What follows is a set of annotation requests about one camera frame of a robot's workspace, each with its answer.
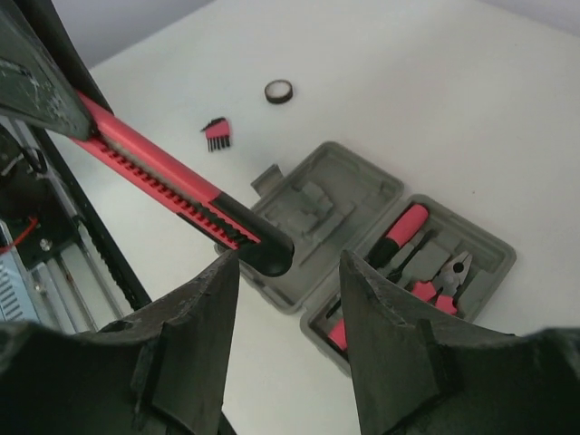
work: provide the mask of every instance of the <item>tool tray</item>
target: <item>tool tray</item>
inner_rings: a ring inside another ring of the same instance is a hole
[[[401,199],[401,181],[337,143],[322,144],[287,177],[272,166],[252,186],[261,197],[253,211],[294,240],[295,258],[283,276],[263,276],[247,265],[241,266],[242,276],[281,312],[304,308],[304,334],[347,374],[348,351],[328,337],[342,317],[341,309],[328,315],[340,300],[342,251],[365,257],[407,208],[422,204],[430,212],[427,222],[379,272],[389,276],[434,229],[397,285],[409,288],[430,281],[453,256],[468,250],[473,261],[456,294],[456,316],[466,321],[475,319],[516,261],[511,246],[433,199]]]

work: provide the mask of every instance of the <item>gray plastic case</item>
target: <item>gray plastic case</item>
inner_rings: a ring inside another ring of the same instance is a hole
[[[347,353],[327,338],[341,315],[338,310],[326,317],[340,297],[340,253],[348,249],[366,256],[410,205],[427,207],[429,218],[380,272],[388,276],[426,231],[435,229],[437,235],[405,267],[398,285],[431,280],[452,256],[468,250],[473,262],[459,289],[457,315],[472,321],[516,261],[511,246],[433,199],[415,195],[402,200],[401,181],[334,142],[322,144],[287,177],[274,165],[252,186],[261,197],[252,209],[294,240],[295,261],[278,278],[246,265],[242,276],[281,312],[304,308],[304,334],[347,374]]]

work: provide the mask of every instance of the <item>white table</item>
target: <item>white table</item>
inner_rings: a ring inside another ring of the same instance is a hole
[[[580,40],[468,0],[217,0],[93,71],[117,115],[247,205],[337,140],[513,245],[478,318],[516,334],[578,322]],[[265,102],[275,78],[295,84]],[[233,148],[199,129],[233,122]],[[59,147],[153,297],[213,244],[68,140]],[[352,385],[240,288],[225,412],[240,435],[358,433]]]

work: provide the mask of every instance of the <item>tool case lid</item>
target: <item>tool case lid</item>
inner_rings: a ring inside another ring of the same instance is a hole
[[[286,177],[272,166],[252,186],[261,197],[252,210],[294,240],[295,257],[285,275],[263,276],[246,265],[242,275],[287,314],[317,299],[309,296],[337,273],[340,253],[358,246],[404,190],[400,180],[334,142]]]

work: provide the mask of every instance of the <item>tool case latch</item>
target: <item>tool case latch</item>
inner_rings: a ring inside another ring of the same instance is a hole
[[[282,175],[282,171],[278,165],[274,164],[270,168],[266,169],[266,172],[260,175],[257,179],[252,181],[252,188],[254,188],[256,193],[260,196],[260,198],[262,198],[283,179],[284,175]]]

